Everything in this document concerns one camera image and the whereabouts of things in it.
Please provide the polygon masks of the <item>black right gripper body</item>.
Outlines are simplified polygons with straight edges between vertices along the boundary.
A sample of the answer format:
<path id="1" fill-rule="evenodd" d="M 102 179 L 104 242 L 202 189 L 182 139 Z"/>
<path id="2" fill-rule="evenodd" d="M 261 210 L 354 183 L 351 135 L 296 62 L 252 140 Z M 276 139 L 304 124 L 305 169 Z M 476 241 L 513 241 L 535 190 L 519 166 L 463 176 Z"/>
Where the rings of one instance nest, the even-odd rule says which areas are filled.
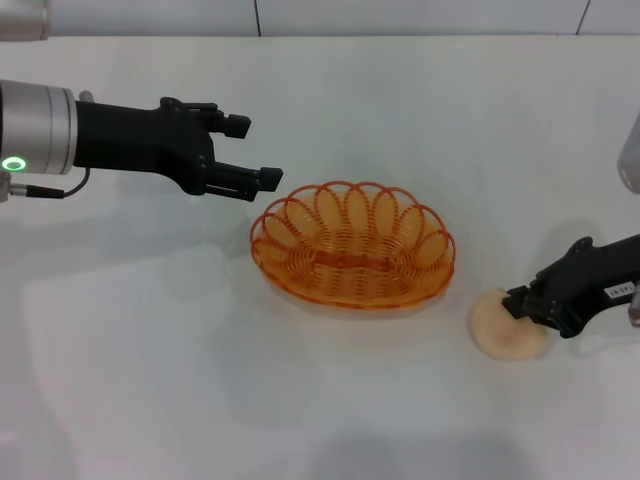
<path id="1" fill-rule="evenodd" d="M 603 246 L 584 237 L 530 284 L 530 318 L 563 338 L 599 313 L 632 300 L 640 283 L 640 235 Z"/>

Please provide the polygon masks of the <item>pale round bread bun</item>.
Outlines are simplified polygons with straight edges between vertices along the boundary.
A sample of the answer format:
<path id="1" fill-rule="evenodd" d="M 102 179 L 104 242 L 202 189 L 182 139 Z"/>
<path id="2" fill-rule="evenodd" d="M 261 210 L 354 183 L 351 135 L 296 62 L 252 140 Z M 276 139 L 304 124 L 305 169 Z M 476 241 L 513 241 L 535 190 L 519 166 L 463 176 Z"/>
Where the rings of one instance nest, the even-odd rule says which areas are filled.
<path id="1" fill-rule="evenodd" d="M 532 360 L 543 355 L 551 344 L 544 326 L 528 316 L 514 318 L 502 301 L 509 295 L 502 289 L 484 292 L 469 315 L 470 334 L 486 355 L 501 361 Z"/>

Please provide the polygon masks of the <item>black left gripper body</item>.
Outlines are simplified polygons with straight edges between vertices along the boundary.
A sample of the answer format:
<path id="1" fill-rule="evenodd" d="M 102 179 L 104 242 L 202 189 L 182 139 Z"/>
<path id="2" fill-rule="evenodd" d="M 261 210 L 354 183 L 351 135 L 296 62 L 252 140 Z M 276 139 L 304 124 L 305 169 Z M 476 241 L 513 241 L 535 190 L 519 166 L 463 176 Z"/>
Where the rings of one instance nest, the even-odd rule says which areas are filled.
<path id="1" fill-rule="evenodd" d="M 77 101 L 76 112 L 76 167 L 154 173 L 189 195 L 206 193 L 213 143 L 180 101 L 165 97 L 153 110 Z"/>

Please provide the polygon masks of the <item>orange woven plastic basket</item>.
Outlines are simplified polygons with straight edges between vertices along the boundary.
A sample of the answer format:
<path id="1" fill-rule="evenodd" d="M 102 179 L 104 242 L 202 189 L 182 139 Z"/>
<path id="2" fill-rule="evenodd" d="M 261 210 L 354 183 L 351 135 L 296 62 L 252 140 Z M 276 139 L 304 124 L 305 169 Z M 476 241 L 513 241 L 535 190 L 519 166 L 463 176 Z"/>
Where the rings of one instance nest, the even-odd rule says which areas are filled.
<path id="1" fill-rule="evenodd" d="M 335 308 L 419 306 L 441 296 L 455 271 L 455 241 L 440 216 L 375 182 L 301 186 L 267 207 L 249 239 L 273 285 Z"/>

